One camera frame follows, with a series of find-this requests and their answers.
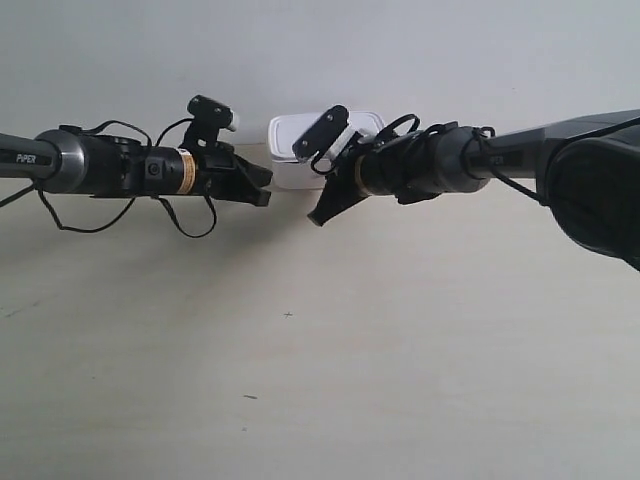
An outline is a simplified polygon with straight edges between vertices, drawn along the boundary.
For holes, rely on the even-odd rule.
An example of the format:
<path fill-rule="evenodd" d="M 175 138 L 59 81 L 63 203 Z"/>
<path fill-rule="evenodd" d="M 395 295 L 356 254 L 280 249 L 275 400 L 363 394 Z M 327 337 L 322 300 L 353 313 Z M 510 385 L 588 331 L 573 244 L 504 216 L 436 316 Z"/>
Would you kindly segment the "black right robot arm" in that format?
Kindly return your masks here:
<path fill-rule="evenodd" d="M 421 128 L 407 114 L 377 133 L 355 128 L 335 105 L 293 143 L 325 185 L 317 226 L 369 197 L 401 205 L 472 194 L 503 182 L 550 210 L 561 231 L 592 253 L 639 267 L 639 112 L 597 113 L 498 134 L 456 121 Z"/>

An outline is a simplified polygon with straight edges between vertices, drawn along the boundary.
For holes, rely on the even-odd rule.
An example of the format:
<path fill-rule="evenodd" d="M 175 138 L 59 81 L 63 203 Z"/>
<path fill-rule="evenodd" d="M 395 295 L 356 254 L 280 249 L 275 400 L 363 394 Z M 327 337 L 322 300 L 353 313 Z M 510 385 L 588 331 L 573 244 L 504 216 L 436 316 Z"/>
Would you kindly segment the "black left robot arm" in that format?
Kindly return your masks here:
<path fill-rule="evenodd" d="M 203 196 L 263 207 L 273 173 L 228 143 L 201 145 L 189 132 L 175 147 L 60 128 L 34 139 L 3 134 L 1 176 L 33 180 L 50 194 Z"/>

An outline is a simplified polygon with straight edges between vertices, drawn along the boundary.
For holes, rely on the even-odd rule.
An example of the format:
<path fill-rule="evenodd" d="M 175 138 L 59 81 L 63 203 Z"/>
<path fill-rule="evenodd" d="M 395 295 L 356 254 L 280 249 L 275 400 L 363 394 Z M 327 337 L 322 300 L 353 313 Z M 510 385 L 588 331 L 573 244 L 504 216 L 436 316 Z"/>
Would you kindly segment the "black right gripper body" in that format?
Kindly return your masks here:
<path fill-rule="evenodd" d="M 341 199 L 394 195 L 400 188 L 398 163 L 380 148 L 354 144 L 343 148 L 332 163 L 324 192 Z"/>

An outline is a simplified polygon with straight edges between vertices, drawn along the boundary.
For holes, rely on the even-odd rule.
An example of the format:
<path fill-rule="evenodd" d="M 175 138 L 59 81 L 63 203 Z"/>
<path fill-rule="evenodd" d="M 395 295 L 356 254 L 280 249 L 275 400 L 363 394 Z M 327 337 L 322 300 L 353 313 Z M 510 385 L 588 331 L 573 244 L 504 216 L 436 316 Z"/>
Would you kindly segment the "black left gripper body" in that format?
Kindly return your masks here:
<path fill-rule="evenodd" d="M 196 150 L 195 191 L 217 200 L 249 200 L 250 184 L 232 145 L 207 143 Z"/>

